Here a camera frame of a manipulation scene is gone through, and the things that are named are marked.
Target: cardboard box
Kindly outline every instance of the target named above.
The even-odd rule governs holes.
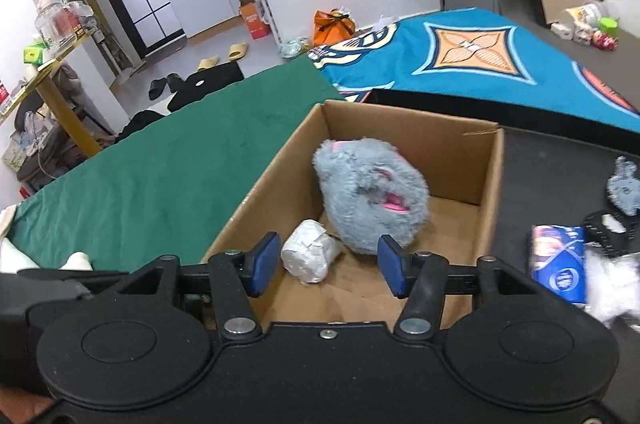
[[[271,29],[260,19],[258,6],[254,0],[240,0],[240,15],[249,29],[252,39],[260,39],[269,35]]]
[[[325,223],[312,155],[325,139],[362,137],[392,143],[427,180],[430,218],[409,251],[429,250],[463,265],[488,252],[502,176],[503,133],[495,123],[329,100],[316,105],[289,137],[204,260],[228,249],[250,250],[269,230],[284,242],[304,219]],[[447,298],[443,327],[470,312],[469,298]],[[314,285],[303,285],[281,267],[252,304],[265,327],[272,321],[392,325],[404,300],[392,296],[375,256],[348,252]]]

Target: gray plush keychain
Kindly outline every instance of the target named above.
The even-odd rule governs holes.
[[[640,180],[635,178],[637,166],[625,157],[616,158],[616,172],[607,181],[610,202],[627,216],[640,212]]]
[[[314,167],[327,218],[355,252],[376,254],[383,234],[409,245],[426,221],[427,184],[391,144],[325,140]]]

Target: circular black cover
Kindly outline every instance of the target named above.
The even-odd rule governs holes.
[[[209,333],[154,296],[102,295],[47,327],[37,359],[51,392],[81,406],[132,409],[157,403],[210,357]]]
[[[509,406],[564,406],[602,395],[618,364],[609,330],[568,303],[500,296],[447,332],[444,352],[476,391]]]

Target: green lid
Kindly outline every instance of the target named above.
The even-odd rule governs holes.
[[[618,28],[618,22],[614,18],[601,18],[599,24],[604,32],[615,31]]]

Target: orange plastic bag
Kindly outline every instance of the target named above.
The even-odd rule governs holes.
[[[356,33],[356,23],[348,14],[333,9],[331,12],[318,10],[314,18],[314,46],[335,44],[353,38]]]

